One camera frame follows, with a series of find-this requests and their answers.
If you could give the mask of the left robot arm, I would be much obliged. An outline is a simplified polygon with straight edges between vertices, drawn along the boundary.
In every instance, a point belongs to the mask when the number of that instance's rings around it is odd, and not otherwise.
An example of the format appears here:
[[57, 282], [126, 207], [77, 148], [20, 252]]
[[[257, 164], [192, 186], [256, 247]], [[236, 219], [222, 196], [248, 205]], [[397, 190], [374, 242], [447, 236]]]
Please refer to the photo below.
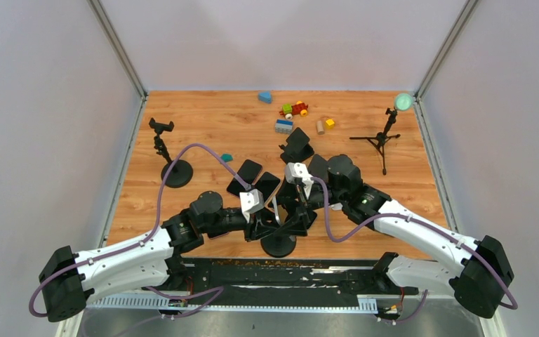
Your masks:
[[224, 207], [217, 192], [201, 193], [188, 208], [139, 237], [104, 248], [74, 252], [55, 250], [39, 274], [29, 311], [35, 317], [60, 322], [101, 298], [131, 289], [166, 285], [181, 289], [187, 281], [182, 254], [229, 232], [241, 231], [248, 242], [289, 241], [307, 235], [317, 215], [298, 198], [286, 201], [287, 216], [268, 209], [259, 190], [240, 196], [239, 207]]

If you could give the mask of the pink phone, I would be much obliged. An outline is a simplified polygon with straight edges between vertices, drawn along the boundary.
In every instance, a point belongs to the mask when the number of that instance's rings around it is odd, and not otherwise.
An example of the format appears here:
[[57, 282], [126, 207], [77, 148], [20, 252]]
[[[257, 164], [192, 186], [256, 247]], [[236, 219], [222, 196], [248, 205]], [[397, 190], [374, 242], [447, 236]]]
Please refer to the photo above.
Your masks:
[[227, 186], [227, 192], [235, 197], [239, 197], [241, 192], [250, 191], [261, 172], [261, 164], [256, 161], [246, 159], [240, 166], [237, 174], [245, 183], [248, 184], [248, 187], [244, 187], [236, 178], [233, 178], [230, 184]]

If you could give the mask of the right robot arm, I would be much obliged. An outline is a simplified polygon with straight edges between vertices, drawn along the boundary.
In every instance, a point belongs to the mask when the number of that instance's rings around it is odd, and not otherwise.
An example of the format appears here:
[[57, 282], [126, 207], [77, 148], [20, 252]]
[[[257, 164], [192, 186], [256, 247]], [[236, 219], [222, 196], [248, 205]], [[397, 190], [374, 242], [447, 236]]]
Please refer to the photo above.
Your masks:
[[301, 193], [300, 203], [324, 210], [326, 234], [332, 242], [350, 239], [363, 228], [400, 239], [426, 253], [429, 260], [385, 253], [373, 273], [374, 287], [390, 293], [415, 287], [452, 296], [472, 314], [490, 319], [499, 307], [517, 310], [509, 290], [514, 280], [502, 243], [454, 232], [419, 216], [396, 199], [365, 183], [361, 170], [345, 154], [310, 165], [288, 162], [285, 181]]

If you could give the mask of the tall black round-base stand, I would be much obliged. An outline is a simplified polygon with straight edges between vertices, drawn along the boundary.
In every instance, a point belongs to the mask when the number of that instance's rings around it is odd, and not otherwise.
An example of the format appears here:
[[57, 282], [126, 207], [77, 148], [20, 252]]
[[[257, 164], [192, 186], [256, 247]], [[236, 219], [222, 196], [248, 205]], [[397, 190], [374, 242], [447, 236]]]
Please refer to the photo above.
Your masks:
[[263, 251], [273, 258], [284, 258], [293, 253], [298, 237], [306, 237], [308, 231], [293, 229], [293, 215], [281, 227], [260, 240]]

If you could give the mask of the teal smartphone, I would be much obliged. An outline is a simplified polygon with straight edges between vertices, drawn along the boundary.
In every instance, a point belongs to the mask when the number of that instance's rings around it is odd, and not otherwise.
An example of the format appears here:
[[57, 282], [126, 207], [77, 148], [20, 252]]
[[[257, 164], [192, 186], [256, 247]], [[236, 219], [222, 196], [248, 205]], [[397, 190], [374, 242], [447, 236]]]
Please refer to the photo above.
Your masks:
[[299, 206], [293, 215], [293, 229], [307, 232], [316, 218], [317, 214], [312, 209]]

